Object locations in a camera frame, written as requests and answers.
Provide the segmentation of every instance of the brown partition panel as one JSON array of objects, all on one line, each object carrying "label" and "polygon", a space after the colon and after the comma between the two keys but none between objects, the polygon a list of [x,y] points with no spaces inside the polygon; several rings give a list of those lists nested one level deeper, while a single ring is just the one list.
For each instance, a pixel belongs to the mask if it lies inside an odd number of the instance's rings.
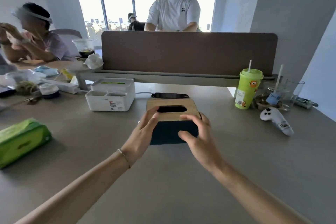
[{"label": "brown partition panel", "polygon": [[104,31],[105,70],[239,75],[252,68],[271,75],[273,33]]}]

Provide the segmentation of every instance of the white t-shirt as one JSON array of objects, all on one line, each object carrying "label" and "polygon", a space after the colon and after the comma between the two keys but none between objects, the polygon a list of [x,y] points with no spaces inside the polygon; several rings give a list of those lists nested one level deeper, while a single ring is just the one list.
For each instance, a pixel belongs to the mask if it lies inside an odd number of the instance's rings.
[{"label": "white t-shirt", "polygon": [[150,10],[147,22],[161,31],[184,30],[191,22],[200,19],[201,8],[197,0],[156,0]]}]

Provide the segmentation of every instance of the straw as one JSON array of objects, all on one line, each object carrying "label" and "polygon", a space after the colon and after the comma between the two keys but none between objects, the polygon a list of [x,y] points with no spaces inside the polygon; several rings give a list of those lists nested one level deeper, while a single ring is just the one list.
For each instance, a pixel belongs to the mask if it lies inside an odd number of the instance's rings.
[{"label": "straw", "polygon": [[250,72],[251,63],[252,63],[252,60],[250,59],[250,65],[249,65],[249,71],[248,72]]},{"label": "straw", "polygon": [[274,93],[276,92],[276,90],[278,89],[278,86],[279,86],[279,81],[280,81],[280,77],[281,77],[282,67],[283,67],[283,65],[281,65],[281,67],[280,67],[279,75],[278,75],[278,78],[276,80],[276,84],[275,84],[274,91],[273,91]]}]

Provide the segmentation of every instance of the hand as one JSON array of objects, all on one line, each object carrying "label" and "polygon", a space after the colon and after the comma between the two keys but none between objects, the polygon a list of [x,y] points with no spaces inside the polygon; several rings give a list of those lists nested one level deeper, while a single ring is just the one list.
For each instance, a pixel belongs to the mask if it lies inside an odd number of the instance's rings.
[{"label": "hand", "polygon": [[198,162],[213,174],[221,167],[224,160],[213,141],[209,119],[204,114],[200,114],[202,119],[195,115],[181,115],[183,120],[192,120],[197,125],[197,138],[187,131],[179,131],[178,135],[183,141],[187,142],[192,154]]},{"label": "hand", "polygon": [[18,40],[22,40],[23,39],[23,36],[21,35],[21,33],[18,31],[18,29],[9,24],[9,23],[1,23],[0,27],[7,31],[8,33],[10,33],[12,35],[12,37],[14,37],[15,39],[18,39]]},{"label": "hand", "polygon": [[121,147],[131,166],[142,157],[152,140],[153,129],[158,123],[158,109],[158,106],[153,107],[142,116],[126,143]]},{"label": "hand", "polygon": [[8,37],[6,31],[1,27],[2,23],[0,23],[0,41],[8,41]]}]

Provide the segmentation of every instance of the person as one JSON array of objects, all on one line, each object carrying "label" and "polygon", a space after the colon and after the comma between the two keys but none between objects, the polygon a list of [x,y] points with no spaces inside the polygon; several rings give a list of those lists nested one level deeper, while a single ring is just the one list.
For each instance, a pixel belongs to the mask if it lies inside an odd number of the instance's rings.
[{"label": "person", "polygon": [[137,16],[135,13],[128,14],[128,31],[144,31],[145,30],[145,22],[137,21]]},{"label": "person", "polygon": [[[158,123],[158,106],[147,111],[121,149],[73,181],[52,198],[27,214],[16,224],[74,224],[94,205],[107,189],[147,150]],[[309,221],[253,184],[225,161],[217,150],[208,118],[202,114],[182,115],[198,127],[198,138],[186,131],[179,137],[186,141],[194,157],[217,179],[260,224],[307,224]]]},{"label": "person", "polygon": [[35,3],[25,3],[13,12],[19,18],[26,32],[20,33],[9,23],[0,23],[0,44],[10,62],[20,59],[37,59],[43,61],[73,61],[71,54],[60,37],[49,31],[52,19],[43,7]]},{"label": "person", "polygon": [[156,0],[149,10],[145,31],[196,32],[200,13],[197,0]]}]

